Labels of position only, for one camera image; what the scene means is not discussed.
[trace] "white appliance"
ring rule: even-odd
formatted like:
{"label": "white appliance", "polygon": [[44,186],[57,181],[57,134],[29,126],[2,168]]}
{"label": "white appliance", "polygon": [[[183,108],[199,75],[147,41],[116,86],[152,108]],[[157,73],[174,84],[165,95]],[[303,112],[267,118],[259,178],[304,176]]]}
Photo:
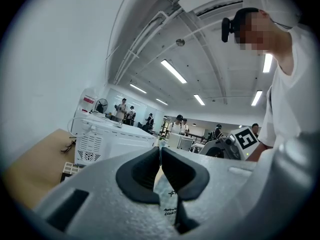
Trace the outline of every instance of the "white appliance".
{"label": "white appliance", "polygon": [[228,138],[234,141],[234,145],[239,150],[241,160],[247,160],[259,145],[258,139],[248,126],[232,130]]}
{"label": "white appliance", "polygon": [[171,148],[189,151],[191,149],[193,139],[184,135],[170,133],[168,146]]}
{"label": "white appliance", "polygon": [[87,166],[92,163],[124,155],[126,153],[152,147],[156,137],[144,130],[103,119],[90,114],[78,119],[81,131],[75,144],[74,163]]}
{"label": "white appliance", "polygon": [[83,90],[78,106],[74,113],[74,120],[72,120],[71,134],[77,136],[82,129],[81,118],[86,118],[91,110],[94,109],[97,102],[98,95],[94,88],[86,88]]}

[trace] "ceiling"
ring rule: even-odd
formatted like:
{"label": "ceiling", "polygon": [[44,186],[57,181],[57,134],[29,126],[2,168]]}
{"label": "ceiling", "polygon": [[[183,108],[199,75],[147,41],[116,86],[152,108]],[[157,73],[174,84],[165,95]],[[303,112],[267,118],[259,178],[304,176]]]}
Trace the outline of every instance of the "ceiling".
{"label": "ceiling", "polygon": [[[156,5],[158,10],[174,10],[168,0],[159,0]],[[261,8],[262,5],[260,0],[243,0],[243,7]],[[240,49],[232,34],[227,43],[222,42],[221,20],[233,17],[238,9],[231,7],[201,17],[192,11],[182,11],[148,41],[117,84],[125,88],[134,84],[146,91],[149,99],[160,99],[168,107],[200,106],[194,94],[199,94],[204,103],[214,100],[215,105],[227,105],[232,109],[250,107],[257,90],[262,90],[257,107],[264,111],[266,93],[272,84],[277,63],[273,60],[270,72],[263,73],[264,55]],[[185,45],[176,45],[177,39],[184,39]],[[161,64],[164,59],[187,83],[182,84]],[[118,70],[117,67],[112,69],[110,82]]]}

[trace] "electric fan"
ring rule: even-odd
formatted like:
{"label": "electric fan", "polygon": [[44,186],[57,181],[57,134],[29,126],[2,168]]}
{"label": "electric fan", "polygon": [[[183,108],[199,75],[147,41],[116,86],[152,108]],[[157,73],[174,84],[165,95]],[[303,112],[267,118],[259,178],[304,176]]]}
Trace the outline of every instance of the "electric fan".
{"label": "electric fan", "polygon": [[108,101],[104,98],[99,99],[95,104],[95,110],[104,114],[108,108]]}

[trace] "red sign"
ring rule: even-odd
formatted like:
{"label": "red sign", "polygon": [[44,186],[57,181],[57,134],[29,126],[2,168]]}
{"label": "red sign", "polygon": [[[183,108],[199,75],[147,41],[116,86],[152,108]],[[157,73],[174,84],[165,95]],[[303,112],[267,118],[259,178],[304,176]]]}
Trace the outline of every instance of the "red sign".
{"label": "red sign", "polygon": [[87,97],[84,97],[83,100],[84,100],[85,102],[89,102],[89,103],[91,103],[91,104],[94,103],[94,101],[93,101],[92,99],[88,99]]}

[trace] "cable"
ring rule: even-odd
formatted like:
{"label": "cable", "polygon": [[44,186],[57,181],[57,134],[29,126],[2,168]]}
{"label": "cable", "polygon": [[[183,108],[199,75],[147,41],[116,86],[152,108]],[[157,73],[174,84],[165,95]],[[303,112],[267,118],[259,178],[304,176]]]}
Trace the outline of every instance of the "cable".
{"label": "cable", "polygon": [[284,25],[284,24],[275,22],[272,18],[270,18],[270,20],[271,20],[273,23],[278,24],[279,26],[281,26],[281,27],[283,27],[283,28],[285,28],[285,29],[287,29],[287,30],[292,29],[292,26],[287,26],[287,25]]}
{"label": "cable", "polygon": [[[87,118],[86,118],[86,117],[81,117],[81,116],[76,116],[76,117],[71,118],[71,119],[68,121],[67,125],[66,125],[66,128],[67,128],[69,134],[70,134],[71,136],[77,137],[77,138],[87,137],[87,136],[92,132],[92,126],[91,126],[91,129],[90,129],[86,134],[84,134],[84,135],[80,135],[80,136],[79,136],[79,135],[74,135],[73,133],[71,133],[71,131],[70,131],[70,129],[69,129],[69,124],[70,124],[70,122],[71,122],[72,120],[74,120],[74,119],[87,119]],[[93,119],[89,119],[89,120],[90,120],[90,121],[94,121],[94,122],[99,122],[99,123],[101,123],[101,121],[98,121],[98,120],[93,120]]]}

